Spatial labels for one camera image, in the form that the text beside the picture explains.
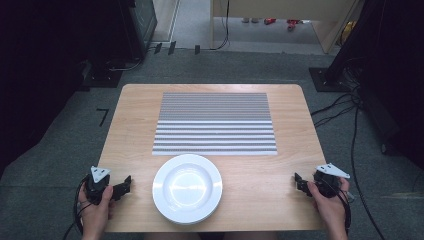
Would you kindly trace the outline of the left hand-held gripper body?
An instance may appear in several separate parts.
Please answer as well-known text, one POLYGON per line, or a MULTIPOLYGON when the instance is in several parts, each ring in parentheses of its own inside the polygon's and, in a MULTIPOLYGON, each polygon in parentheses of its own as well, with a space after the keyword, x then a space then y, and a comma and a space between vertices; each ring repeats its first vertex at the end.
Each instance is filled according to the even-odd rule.
POLYGON ((103 192, 109 185, 110 169, 92 166, 85 184, 86 198, 91 204, 99 205, 103 192))

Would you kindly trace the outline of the person's right hand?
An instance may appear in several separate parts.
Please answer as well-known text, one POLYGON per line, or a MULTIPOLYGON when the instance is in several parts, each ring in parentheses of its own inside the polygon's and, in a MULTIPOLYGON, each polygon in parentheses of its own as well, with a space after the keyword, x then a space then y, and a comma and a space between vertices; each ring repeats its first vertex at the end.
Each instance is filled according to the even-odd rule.
POLYGON ((323 196, 314 183, 309 182, 308 187, 315 200, 321 219, 324 221, 327 232, 345 231, 346 210, 345 205, 348 200, 346 193, 349 190, 349 182, 344 178, 339 178, 340 192, 336 197, 327 198, 323 196))

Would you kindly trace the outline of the black cabinet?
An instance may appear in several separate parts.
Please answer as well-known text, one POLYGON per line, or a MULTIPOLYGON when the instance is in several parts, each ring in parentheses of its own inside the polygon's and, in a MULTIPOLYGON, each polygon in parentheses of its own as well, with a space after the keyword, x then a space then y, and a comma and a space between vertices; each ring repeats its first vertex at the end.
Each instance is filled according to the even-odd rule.
POLYGON ((151 43, 157 18, 153 0, 118 0, 131 60, 143 60, 151 43))

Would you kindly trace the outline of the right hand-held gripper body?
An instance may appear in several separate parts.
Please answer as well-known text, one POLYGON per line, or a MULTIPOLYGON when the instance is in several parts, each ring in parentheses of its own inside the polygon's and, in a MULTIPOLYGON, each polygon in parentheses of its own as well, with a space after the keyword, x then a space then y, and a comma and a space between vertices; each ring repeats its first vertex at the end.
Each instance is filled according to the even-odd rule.
POLYGON ((350 175, 332 163, 319 165, 313 174, 319 192, 327 197, 335 197, 340 191, 339 178, 349 179, 350 175))

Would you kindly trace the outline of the yellow object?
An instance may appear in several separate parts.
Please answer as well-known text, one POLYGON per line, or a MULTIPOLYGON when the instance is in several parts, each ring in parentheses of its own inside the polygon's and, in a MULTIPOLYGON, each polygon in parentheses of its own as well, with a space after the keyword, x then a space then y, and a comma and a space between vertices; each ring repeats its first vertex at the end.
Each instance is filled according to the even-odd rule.
POLYGON ((340 34, 340 38, 339 38, 339 45, 343 46, 344 43, 346 42, 347 38, 349 37, 349 35, 351 34, 352 30, 354 29, 356 25, 355 21, 349 21, 345 27, 343 28, 341 34, 340 34))

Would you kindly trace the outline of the grey striped placemat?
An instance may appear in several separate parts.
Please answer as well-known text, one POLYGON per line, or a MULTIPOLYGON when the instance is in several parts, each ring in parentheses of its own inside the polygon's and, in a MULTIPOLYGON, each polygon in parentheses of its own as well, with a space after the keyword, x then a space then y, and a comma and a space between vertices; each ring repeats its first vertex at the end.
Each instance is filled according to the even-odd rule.
POLYGON ((275 155, 265 93, 165 92, 154 155, 275 155))

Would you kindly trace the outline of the person's left hand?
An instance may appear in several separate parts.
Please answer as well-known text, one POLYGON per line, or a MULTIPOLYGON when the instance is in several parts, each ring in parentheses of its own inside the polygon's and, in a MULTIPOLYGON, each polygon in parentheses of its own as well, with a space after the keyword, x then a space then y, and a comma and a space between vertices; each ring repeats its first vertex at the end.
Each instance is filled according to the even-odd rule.
POLYGON ((81 203, 83 235, 103 234, 108 221, 112 218, 115 202, 111 199, 113 187, 107 186, 99 205, 91 205, 86 198, 85 186, 79 191, 78 201, 81 203))

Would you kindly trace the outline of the light wooden desk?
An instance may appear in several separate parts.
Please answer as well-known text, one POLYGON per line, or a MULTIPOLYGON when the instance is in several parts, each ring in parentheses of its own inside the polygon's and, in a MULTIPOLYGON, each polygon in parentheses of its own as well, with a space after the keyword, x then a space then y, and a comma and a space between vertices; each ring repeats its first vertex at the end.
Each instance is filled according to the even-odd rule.
POLYGON ((357 20, 365 0, 210 0, 210 47, 214 19, 255 17, 311 20, 324 53, 329 53, 345 25, 357 20))

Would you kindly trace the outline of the white round plate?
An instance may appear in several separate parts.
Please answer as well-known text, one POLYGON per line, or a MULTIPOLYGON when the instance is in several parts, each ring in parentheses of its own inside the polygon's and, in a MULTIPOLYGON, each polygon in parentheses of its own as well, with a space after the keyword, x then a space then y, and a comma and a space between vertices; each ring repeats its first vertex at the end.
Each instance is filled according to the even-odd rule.
POLYGON ((217 209, 223 193, 218 168, 207 158, 183 154, 171 158, 157 171, 152 185, 153 201, 169 221, 197 224, 217 209))

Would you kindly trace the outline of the black stand base plate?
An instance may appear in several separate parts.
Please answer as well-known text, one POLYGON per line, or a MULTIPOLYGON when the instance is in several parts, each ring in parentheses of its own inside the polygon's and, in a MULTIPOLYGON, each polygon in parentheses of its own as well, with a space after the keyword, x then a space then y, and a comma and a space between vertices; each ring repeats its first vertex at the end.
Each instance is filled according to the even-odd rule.
POLYGON ((116 88, 120 82, 122 72, 98 69, 90 62, 85 63, 82 71, 83 88, 116 88))
POLYGON ((317 92, 350 92, 346 78, 328 68, 310 68, 310 76, 317 92))

